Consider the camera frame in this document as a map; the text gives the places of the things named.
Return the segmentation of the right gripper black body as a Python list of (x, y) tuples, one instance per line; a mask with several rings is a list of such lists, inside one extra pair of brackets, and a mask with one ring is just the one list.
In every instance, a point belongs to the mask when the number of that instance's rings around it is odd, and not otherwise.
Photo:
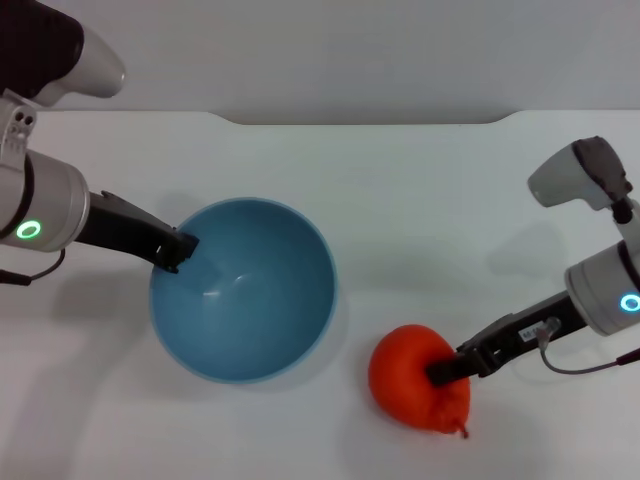
[(584, 327), (584, 320), (569, 294), (561, 292), (523, 311), (508, 314), (490, 324), (457, 348), (457, 352), (477, 351), (485, 362), (479, 377), (495, 373), (510, 361), (538, 348), (536, 330), (550, 318), (560, 322), (555, 340)]

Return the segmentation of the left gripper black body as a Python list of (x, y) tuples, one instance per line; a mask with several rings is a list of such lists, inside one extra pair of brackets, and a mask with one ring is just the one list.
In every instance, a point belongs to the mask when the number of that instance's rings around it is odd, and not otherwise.
[(174, 228), (110, 192), (90, 194), (78, 242), (133, 255), (162, 269), (176, 268)]

